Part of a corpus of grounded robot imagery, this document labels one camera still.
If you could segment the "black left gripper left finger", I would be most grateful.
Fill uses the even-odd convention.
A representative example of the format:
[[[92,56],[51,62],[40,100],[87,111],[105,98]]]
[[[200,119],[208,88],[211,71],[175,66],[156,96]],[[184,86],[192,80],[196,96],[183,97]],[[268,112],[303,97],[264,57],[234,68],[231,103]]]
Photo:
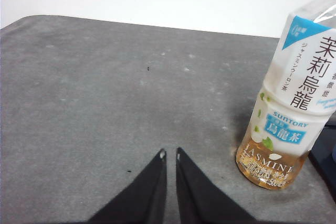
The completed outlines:
[[[159,150],[134,181],[89,223],[162,223],[167,192],[166,151]]]

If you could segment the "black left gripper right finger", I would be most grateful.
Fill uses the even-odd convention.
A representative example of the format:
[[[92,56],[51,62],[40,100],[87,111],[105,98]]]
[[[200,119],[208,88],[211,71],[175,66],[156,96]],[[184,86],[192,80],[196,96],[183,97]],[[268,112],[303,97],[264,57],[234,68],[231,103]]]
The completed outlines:
[[[176,150],[176,194],[181,223],[257,223],[216,187],[181,147]]]

